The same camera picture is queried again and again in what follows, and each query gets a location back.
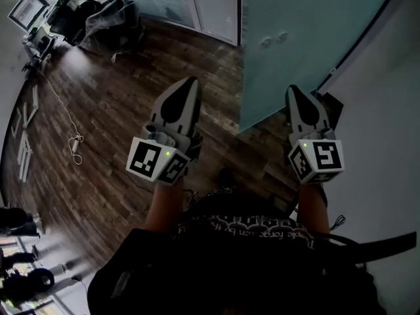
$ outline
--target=white stick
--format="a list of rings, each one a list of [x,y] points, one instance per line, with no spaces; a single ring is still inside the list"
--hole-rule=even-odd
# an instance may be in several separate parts
[[[19,152],[18,152],[18,165],[22,162],[22,153],[24,152],[26,144],[26,131],[22,132],[22,138],[20,138],[20,144],[19,144]]]
[[[19,180],[22,180],[23,174],[24,174],[24,166],[26,161],[26,155],[28,154],[28,150],[26,147],[24,148],[24,152],[22,154],[22,161],[20,163],[20,171],[19,171]]]
[[[11,127],[11,129],[12,129],[12,135],[13,135],[14,138],[16,138],[16,135],[18,134],[20,120],[22,119],[22,114],[20,113],[19,108],[17,110],[18,110],[18,115],[19,116],[18,116],[18,122],[16,123],[16,128],[14,129],[13,127]]]
[[[31,122],[31,120],[32,120],[33,116],[35,115],[35,113],[37,113],[37,111],[38,111],[38,109],[37,109],[37,108],[34,108],[34,109],[32,110],[32,113],[31,113],[31,115],[29,116],[28,121],[26,122],[26,127],[28,127],[29,123]]]
[[[27,150],[31,150],[31,145],[29,144],[28,134],[25,134],[25,147]]]
[[[28,127],[28,104],[24,103],[24,129]]]
[[[28,156],[26,157],[26,162],[25,162],[24,178],[23,178],[24,183],[26,182],[26,177],[28,176],[28,168],[29,168],[29,161],[31,159],[31,154],[32,154],[32,151],[29,150]]]
[[[33,108],[38,110],[39,101],[38,101],[38,85],[35,85],[32,89],[32,99],[33,99]]]

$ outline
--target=person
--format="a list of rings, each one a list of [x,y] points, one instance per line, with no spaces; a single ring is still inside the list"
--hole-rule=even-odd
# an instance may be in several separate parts
[[[92,315],[335,314],[338,306],[346,314],[385,313],[370,275],[338,262],[326,274],[317,255],[329,234],[321,186],[301,185],[296,221],[237,190],[228,169],[218,190],[185,212],[183,201],[182,177],[156,185],[142,230],[129,234],[89,286]]]
[[[0,248],[0,272],[10,270],[15,264],[34,263],[37,260],[36,247],[33,246],[32,249],[32,253],[16,252],[5,257],[3,249]]]
[[[81,281],[79,276],[72,276],[57,282],[56,278],[67,271],[66,264],[58,264],[50,269],[35,268],[26,276],[18,272],[11,274],[3,281],[0,299],[10,301],[14,306],[20,306],[27,301],[40,302]]]
[[[18,207],[0,208],[0,236],[40,238],[38,230],[44,233],[39,214],[32,215]]]

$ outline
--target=power cord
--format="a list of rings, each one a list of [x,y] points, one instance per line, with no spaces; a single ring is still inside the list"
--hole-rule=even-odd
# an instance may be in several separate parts
[[[346,222],[346,217],[344,217],[343,215],[339,215],[337,219],[335,220],[334,225],[331,228],[329,228],[329,230],[330,231],[335,230],[339,226],[343,225],[345,222]]]
[[[79,278],[77,276],[72,276],[72,280],[80,282],[83,285],[83,287],[85,288],[86,295],[87,295],[87,287],[86,287],[85,283],[81,280],[81,278]]]
[[[70,119],[70,123],[72,123],[72,125],[74,126],[74,129],[75,129],[77,135],[75,137],[72,137],[72,138],[68,139],[68,148],[70,149],[70,153],[71,153],[71,155],[73,157],[74,163],[76,165],[81,165],[81,163],[83,162],[83,158],[79,154],[76,154],[76,151],[77,151],[77,147],[79,146],[79,143],[83,142],[83,140],[84,140],[83,135],[81,135],[79,133],[79,131],[77,130],[77,126],[74,123],[74,121],[72,120],[72,117],[71,117],[69,111],[67,110],[66,105],[64,105],[64,103],[61,100],[60,96],[55,92],[55,90],[54,90],[53,86],[51,85],[50,81],[48,80],[47,76],[45,76],[41,72],[40,69],[38,69],[38,68],[35,68],[35,69],[38,70],[38,72],[45,78],[45,80],[47,81],[47,83],[48,83],[51,91],[54,93],[55,97],[57,97],[58,101],[61,103],[61,105],[63,106],[64,110],[67,112],[67,115],[68,115],[68,117]],[[73,148],[70,146],[70,141],[72,141],[72,140],[75,141],[75,144],[74,144]]]
[[[35,244],[28,244],[28,246],[36,246],[39,244],[39,242],[41,241],[41,235],[38,235],[38,241]]]
[[[190,206],[190,205],[191,205],[191,203],[192,203],[192,201],[194,200],[194,198],[195,198],[195,196],[196,196],[197,192],[193,192],[191,189],[184,189],[183,191],[184,191],[184,192],[189,192],[189,193],[191,194],[190,201],[188,202],[188,206]]]

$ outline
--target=window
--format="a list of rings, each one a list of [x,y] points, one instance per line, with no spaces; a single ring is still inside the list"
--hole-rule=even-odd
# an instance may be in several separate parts
[[[6,246],[6,247],[2,246],[1,249],[3,250],[3,255],[5,257],[8,257],[9,255],[13,255],[17,252],[20,252],[20,249],[17,245]],[[30,266],[29,264],[15,264],[13,268],[17,270],[19,273],[21,273],[21,275],[25,275],[32,270],[32,266]],[[0,287],[2,286],[3,286],[3,279],[0,279]]]
[[[9,18],[28,32],[47,6],[46,0],[19,0]]]
[[[13,237],[0,238],[0,245],[16,245]]]
[[[63,313],[58,309],[54,303],[50,303],[47,306],[36,310],[36,315],[62,315]]]

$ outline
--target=white wall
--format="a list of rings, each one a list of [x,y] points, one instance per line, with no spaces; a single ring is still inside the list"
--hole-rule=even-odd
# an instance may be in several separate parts
[[[236,0],[194,0],[201,30],[235,43],[238,36]]]
[[[324,89],[344,104],[346,171],[325,186],[330,222],[343,214],[337,234],[358,242],[420,232],[420,0],[395,1]],[[368,268],[388,314],[420,309],[420,246]]]

